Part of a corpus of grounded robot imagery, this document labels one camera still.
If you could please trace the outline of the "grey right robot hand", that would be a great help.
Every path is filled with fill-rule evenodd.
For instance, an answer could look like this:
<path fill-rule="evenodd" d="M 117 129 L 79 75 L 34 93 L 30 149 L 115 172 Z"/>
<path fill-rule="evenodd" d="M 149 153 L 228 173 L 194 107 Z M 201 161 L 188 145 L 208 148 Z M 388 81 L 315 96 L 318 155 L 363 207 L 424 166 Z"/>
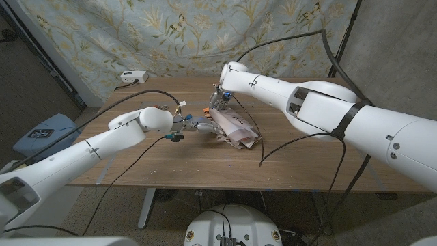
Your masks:
<path fill-rule="evenodd" d="M 227 108 L 233 94 L 222 90 L 220 83 L 215 83 L 215 91 L 211 94 L 209 108 L 221 111 Z"/>

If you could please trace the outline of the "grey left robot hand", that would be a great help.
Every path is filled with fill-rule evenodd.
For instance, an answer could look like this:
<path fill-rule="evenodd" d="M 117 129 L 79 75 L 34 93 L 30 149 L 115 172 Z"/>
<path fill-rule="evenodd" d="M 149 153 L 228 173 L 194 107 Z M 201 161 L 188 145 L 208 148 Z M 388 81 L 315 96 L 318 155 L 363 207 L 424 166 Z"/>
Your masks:
<path fill-rule="evenodd" d="M 223 135 L 223 129 L 214 121 L 205 117 L 193 117 L 188 114 L 185 117 L 176 115 L 173 118 L 172 131 L 198 131 L 199 133 L 214 133 Z"/>

